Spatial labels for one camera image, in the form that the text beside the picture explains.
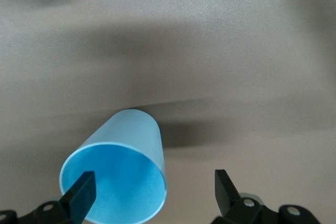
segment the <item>gray surface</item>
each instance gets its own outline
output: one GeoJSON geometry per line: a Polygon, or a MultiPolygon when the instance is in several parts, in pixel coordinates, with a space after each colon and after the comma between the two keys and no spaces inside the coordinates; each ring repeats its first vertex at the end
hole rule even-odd
{"type": "Polygon", "coordinates": [[[115,112],[162,130],[150,223],[219,215],[214,169],[273,210],[336,208],[336,0],[0,0],[0,208],[59,195],[63,161],[115,112]]]}

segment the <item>blue object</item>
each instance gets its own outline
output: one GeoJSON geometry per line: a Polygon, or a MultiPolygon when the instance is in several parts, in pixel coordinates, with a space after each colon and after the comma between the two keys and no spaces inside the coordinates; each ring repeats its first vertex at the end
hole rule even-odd
{"type": "Polygon", "coordinates": [[[123,110],[94,132],[63,164],[64,194],[85,171],[96,175],[97,198],[86,219],[136,224],[154,217],[166,199],[160,129],[140,110],[123,110]]]}

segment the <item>partially visible blue cup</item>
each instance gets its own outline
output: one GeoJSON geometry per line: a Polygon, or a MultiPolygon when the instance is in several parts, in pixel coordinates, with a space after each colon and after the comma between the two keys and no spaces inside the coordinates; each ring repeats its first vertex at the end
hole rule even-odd
{"type": "Polygon", "coordinates": [[[62,193],[90,170],[96,175],[97,198],[87,220],[136,224],[154,217],[167,193],[156,121],[140,110],[115,114],[64,162],[59,177],[62,193]]]}

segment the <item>blue cup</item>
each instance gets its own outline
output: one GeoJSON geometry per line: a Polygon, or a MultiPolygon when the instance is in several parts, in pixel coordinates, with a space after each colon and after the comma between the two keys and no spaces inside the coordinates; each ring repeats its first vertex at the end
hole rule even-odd
{"type": "Polygon", "coordinates": [[[94,132],[64,162],[64,194],[85,171],[96,175],[97,198],[86,219],[135,224],[154,217],[167,193],[160,129],[140,110],[123,110],[94,132]]]}

